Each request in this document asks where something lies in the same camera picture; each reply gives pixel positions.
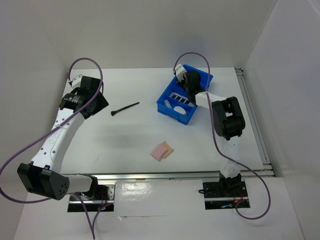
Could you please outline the bobby pin card pack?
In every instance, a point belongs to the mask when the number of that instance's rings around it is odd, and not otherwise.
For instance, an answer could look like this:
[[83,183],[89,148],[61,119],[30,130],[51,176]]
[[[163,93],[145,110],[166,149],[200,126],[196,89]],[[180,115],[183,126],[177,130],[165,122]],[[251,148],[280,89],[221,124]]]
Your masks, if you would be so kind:
[[183,95],[180,95],[180,94],[178,94],[178,93],[176,93],[176,92],[171,92],[170,95],[169,95],[169,97],[172,98],[172,99],[174,99],[174,100],[177,100],[178,102],[180,102],[180,103],[182,103],[182,104],[185,104],[185,105],[187,105],[187,106],[190,106],[190,107],[192,107],[192,108],[195,106],[192,102],[190,102],[190,101],[188,100],[187,97],[185,97],[185,96],[183,96]]

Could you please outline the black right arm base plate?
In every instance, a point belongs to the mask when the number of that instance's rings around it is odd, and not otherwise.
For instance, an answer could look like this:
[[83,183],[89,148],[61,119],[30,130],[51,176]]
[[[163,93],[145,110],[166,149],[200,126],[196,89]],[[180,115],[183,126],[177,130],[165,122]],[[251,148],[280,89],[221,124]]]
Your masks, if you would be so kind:
[[203,182],[198,193],[204,197],[206,210],[234,209],[238,203],[238,208],[251,207],[244,181],[231,190],[221,190],[218,182]]

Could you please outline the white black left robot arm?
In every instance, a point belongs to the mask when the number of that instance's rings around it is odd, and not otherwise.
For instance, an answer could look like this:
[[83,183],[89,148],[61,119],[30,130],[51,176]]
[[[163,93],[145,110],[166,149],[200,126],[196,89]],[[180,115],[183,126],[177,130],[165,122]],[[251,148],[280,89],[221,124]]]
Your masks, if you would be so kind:
[[103,190],[92,175],[60,173],[65,154],[79,127],[109,105],[99,90],[100,82],[100,79],[82,76],[78,83],[72,85],[72,91],[61,99],[52,127],[54,132],[46,138],[30,163],[22,163],[17,169],[29,193],[55,200],[81,193],[92,200]]

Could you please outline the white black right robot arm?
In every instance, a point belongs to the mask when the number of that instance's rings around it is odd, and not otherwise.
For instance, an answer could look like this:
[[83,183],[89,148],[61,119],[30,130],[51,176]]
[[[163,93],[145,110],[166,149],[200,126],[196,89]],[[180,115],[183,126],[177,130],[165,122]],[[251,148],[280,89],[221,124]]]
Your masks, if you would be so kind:
[[246,122],[239,101],[235,96],[222,97],[201,88],[201,76],[197,71],[183,70],[176,77],[188,100],[209,110],[214,145],[224,158],[219,171],[218,190],[223,196],[230,196],[242,180],[238,165],[239,142]]

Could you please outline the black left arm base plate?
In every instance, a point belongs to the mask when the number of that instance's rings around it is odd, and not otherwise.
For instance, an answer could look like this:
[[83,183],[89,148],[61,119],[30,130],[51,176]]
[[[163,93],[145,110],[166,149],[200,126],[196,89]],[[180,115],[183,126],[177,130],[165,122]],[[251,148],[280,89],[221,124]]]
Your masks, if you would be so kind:
[[[99,187],[95,191],[94,195],[88,196],[86,193],[77,193],[77,195],[83,201],[87,211],[89,213],[97,213],[98,210],[102,212],[113,212],[115,201],[115,182],[99,183]],[[69,197],[68,201],[68,213],[84,213],[85,210],[81,204],[81,201],[74,195]]]

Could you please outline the white tube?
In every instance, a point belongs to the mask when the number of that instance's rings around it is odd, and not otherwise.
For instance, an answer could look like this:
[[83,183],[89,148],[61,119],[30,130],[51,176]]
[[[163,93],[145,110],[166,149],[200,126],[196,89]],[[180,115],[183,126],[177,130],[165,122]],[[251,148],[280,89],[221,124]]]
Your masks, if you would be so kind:
[[171,110],[174,110],[174,106],[171,105],[171,103],[166,99],[164,100],[164,105],[168,108],[168,109],[171,109]]

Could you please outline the pink blotting paper pad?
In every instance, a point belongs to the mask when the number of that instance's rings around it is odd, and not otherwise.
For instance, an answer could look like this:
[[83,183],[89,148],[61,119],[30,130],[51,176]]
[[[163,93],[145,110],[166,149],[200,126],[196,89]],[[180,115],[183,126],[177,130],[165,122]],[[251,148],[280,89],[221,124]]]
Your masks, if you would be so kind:
[[158,162],[161,161],[163,156],[167,153],[168,149],[163,146],[162,144],[159,144],[152,152],[151,156],[157,160]]

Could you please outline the slim black makeup brush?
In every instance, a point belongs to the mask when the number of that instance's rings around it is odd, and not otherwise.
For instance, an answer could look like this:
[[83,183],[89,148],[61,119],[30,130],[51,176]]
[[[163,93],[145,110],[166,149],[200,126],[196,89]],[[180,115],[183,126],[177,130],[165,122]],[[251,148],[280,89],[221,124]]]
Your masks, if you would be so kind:
[[113,110],[113,111],[110,112],[110,114],[111,114],[111,116],[114,116],[114,115],[116,115],[117,113],[119,113],[119,112],[121,112],[121,111],[124,111],[124,110],[126,110],[126,109],[129,109],[129,108],[131,108],[131,107],[134,107],[134,106],[136,106],[136,105],[138,105],[138,104],[139,104],[139,102],[132,103],[132,104],[127,105],[127,106],[124,106],[124,107],[122,107],[122,108],[120,108],[120,109]]

